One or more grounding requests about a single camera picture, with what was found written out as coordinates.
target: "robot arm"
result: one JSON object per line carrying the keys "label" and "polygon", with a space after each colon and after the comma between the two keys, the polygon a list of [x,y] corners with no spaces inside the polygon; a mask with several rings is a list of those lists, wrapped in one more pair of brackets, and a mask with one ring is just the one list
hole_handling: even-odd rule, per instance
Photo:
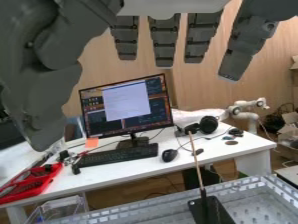
{"label": "robot arm", "polygon": [[[77,58],[111,28],[119,59],[137,54],[138,16],[149,15],[157,66],[173,65],[179,13],[187,15],[184,62],[199,63],[228,0],[4,0],[0,7],[0,85],[5,111],[37,151],[63,134],[66,103],[81,75]],[[236,81],[274,34],[296,14],[295,0],[243,0],[219,75]]]}
{"label": "robot arm", "polygon": [[227,111],[232,119],[248,120],[248,132],[256,135],[256,121],[259,116],[252,112],[243,112],[243,110],[251,110],[254,107],[262,108],[263,110],[270,108],[266,104],[266,99],[258,98],[252,101],[235,101],[234,105],[227,108]]}

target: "monitor screen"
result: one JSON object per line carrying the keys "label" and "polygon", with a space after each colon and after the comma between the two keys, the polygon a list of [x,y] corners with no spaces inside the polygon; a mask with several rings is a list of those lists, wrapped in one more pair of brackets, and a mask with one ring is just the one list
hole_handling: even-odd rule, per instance
{"label": "monitor screen", "polygon": [[163,74],[79,90],[79,99],[87,137],[173,126]]}

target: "orange object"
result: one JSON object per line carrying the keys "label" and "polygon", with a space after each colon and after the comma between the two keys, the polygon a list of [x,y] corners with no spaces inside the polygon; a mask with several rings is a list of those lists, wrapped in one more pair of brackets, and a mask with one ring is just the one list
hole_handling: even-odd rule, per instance
{"label": "orange object", "polygon": [[86,139],[86,144],[85,144],[85,148],[95,148],[98,147],[98,138],[87,138]]}

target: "clear plastic container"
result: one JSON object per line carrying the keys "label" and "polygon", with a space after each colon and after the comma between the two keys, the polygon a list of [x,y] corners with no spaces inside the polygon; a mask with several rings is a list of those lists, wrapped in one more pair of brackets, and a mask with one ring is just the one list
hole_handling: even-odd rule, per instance
{"label": "clear plastic container", "polygon": [[47,223],[55,219],[86,212],[87,209],[83,198],[71,196],[45,202],[35,208],[25,224]]}

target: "monitor stand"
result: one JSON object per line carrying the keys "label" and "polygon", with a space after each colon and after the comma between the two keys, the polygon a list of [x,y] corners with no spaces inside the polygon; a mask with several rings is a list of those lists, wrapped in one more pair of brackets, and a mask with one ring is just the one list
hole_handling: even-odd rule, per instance
{"label": "monitor stand", "polygon": [[130,134],[130,139],[123,140],[118,143],[115,149],[126,149],[137,146],[147,146],[149,138],[147,137],[137,137],[134,133]]}

